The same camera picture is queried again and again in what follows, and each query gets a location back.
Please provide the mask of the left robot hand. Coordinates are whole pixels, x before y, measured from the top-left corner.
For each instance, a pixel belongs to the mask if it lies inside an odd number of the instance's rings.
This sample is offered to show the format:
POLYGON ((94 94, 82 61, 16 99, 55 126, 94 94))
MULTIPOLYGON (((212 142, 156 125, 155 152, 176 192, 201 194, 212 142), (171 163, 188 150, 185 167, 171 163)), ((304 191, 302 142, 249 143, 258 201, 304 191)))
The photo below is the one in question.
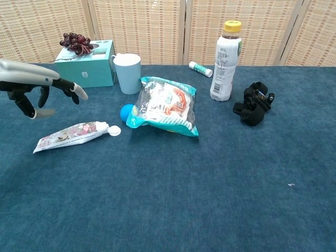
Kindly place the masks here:
POLYGON ((56 71, 25 62, 0 59, 0 91, 7 92, 8 98, 29 118, 39 119, 55 114, 53 109, 43 109, 50 87, 62 90, 75 104, 79 104, 79 99, 88 99, 80 85, 62 79, 56 71), (36 87, 40 87, 38 109, 34 108, 25 95, 36 87))

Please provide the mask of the floral print toothpaste tube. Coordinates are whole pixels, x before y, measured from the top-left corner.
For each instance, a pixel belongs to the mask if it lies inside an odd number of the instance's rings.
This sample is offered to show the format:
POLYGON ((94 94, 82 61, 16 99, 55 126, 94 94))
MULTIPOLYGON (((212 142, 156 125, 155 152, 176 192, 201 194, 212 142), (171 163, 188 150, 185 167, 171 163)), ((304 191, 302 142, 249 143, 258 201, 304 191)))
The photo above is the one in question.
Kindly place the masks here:
POLYGON ((84 144, 105 133, 116 137, 121 133, 121 128, 117 125, 109 126, 106 122, 99 121, 78 123, 41 138, 33 153, 84 144))

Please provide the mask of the white bottle yellow cap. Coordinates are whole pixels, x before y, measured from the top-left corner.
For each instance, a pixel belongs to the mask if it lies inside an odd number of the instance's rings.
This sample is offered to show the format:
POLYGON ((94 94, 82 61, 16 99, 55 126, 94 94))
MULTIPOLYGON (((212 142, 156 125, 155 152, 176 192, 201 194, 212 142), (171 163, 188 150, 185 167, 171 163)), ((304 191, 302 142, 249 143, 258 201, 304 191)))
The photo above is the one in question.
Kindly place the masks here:
POLYGON ((223 34, 217 40, 210 88, 210 97, 216 101, 230 99, 233 77, 242 50, 241 27, 240 21, 227 20, 224 23, 223 34))

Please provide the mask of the teal cardboard box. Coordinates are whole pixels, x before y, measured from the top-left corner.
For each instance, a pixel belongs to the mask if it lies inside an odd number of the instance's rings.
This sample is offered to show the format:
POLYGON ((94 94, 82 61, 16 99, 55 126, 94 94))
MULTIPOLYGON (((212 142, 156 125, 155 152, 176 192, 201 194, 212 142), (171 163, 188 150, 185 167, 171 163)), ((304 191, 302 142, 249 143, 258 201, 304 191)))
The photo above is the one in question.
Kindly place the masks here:
POLYGON ((78 56, 63 48, 54 64, 62 79, 73 81, 83 88, 113 86, 116 78, 112 63, 115 54, 113 40, 94 40, 88 55, 78 56))

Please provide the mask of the dark red grape bunch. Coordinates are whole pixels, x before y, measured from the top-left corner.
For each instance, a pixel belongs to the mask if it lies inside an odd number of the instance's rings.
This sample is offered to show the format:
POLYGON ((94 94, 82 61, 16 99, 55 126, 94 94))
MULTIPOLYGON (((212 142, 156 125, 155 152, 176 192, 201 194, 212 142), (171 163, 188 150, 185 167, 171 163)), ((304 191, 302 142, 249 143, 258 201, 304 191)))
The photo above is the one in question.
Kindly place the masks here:
POLYGON ((60 46, 68 48, 77 56, 88 55, 94 49, 91 40, 82 34, 77 33, 63 33, 63 39, 59 42, 60 46))

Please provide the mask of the pale blue plastic cup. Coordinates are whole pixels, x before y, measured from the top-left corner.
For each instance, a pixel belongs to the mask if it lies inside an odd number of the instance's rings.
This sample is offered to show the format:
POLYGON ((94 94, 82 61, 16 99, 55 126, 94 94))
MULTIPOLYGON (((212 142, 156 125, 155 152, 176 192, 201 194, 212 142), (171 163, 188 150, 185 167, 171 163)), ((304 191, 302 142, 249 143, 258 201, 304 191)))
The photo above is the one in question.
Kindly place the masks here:
POLYGON ((126 95, 134 95, 141 89, 141 58, 137 54, 112 55, 121 91, 126 95))

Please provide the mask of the small blue ball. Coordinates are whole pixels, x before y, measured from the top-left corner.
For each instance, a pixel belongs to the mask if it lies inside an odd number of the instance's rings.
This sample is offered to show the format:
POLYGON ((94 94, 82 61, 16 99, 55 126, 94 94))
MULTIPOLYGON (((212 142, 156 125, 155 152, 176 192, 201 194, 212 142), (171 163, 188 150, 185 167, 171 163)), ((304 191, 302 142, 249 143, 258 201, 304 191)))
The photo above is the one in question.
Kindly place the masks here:
POLYGON ((120 109, 120 118, 125 124, 127 123, 128 116, 131 113, 133 107, 134 104, 126 104, 120 109))

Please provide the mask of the woven folding screen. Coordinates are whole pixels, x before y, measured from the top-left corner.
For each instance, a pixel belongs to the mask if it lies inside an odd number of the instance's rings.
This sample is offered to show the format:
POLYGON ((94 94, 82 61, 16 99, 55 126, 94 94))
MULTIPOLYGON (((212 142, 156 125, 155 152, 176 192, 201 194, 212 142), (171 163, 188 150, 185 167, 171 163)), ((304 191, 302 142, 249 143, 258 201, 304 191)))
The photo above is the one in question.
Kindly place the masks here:
POLYGON ((336 0, 0 0, 0 58, 52 63, 75 32, 148 65, 211 65, 227 20, 240 65, 336 67, 336 0))

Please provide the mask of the teal clear snack bag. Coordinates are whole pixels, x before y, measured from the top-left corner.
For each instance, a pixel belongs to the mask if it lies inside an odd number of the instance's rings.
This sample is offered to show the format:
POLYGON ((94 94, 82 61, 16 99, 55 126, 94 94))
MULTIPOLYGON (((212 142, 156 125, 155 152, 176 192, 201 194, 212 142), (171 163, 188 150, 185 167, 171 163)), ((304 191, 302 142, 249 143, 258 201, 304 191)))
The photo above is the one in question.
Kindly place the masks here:
POLYGON ((195 87, 155 76, 144 76, 140 80, 142 88, 128 115, 128 127, 150 125, 189 137, 199 136, 193 110, 195 87))

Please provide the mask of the white teal glue stick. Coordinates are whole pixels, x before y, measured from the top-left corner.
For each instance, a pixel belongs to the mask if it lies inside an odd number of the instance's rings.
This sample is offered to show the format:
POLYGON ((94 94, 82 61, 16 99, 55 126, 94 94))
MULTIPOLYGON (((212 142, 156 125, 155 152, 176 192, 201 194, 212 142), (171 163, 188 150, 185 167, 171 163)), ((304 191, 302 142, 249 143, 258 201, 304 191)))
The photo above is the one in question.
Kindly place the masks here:
POLYGON ((204 67, 194 61, 190 61, 189 68, 198 72, 199 74, 202 74, 208 78, 210 78, 213 75, 213 71, 207 67, 204 67))

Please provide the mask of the blue felt table mat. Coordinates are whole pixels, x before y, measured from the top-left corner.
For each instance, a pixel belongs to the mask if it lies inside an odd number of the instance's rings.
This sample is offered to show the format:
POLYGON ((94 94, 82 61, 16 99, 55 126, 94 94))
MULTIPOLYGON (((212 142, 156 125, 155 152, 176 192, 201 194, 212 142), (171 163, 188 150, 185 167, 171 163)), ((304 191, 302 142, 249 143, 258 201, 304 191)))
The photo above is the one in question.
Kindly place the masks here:
POLYGON ((226 102, 187 66, 141 71, 197 89, 199 136, 127 127, 117 85, 52 88, 38 120, 0 92, 0 252, 336 252, 336 67, 239 66, 226 102), (275 98, 252 127, 233 107, 258 81, 275 98), (94 121, 121 133, 33 153, 94 121))

